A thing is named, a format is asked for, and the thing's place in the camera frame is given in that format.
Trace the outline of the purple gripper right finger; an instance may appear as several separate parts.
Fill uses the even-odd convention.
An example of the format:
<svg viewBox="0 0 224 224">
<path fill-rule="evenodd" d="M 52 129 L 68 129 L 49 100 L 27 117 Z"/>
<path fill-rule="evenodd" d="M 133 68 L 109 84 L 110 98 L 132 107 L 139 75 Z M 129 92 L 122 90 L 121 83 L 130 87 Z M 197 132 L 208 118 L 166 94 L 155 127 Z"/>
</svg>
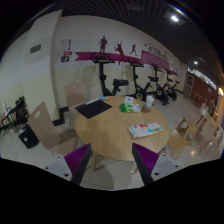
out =
<svg viewBox="0 0 224 224">
<path fill-rule="evenodd" d="M 132 154 L 137 164 L 137 168 L 140 172 L 143 183 L 145 185 L 152 183 L 153 179 L 151 177 L 151 173 L 153 168 L 155 167 L 159 155 L 137 143 L 132 144 Z"/>
</svg>

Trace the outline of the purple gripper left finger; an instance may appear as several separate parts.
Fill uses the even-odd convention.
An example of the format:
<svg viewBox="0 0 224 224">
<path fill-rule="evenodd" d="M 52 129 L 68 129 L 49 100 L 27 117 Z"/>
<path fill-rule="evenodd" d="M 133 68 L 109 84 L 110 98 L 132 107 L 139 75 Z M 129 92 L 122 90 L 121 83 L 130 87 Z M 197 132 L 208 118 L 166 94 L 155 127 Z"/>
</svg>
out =
<svg viewBox="0 0 224 224">
<path fill-rule="evenodd" d="M 82 181 L 90 156 L 92 154 L 91 145 L 84 145 L 64 157 L 71 173 L 71 182 L 79 185 Z"/>
</svg>

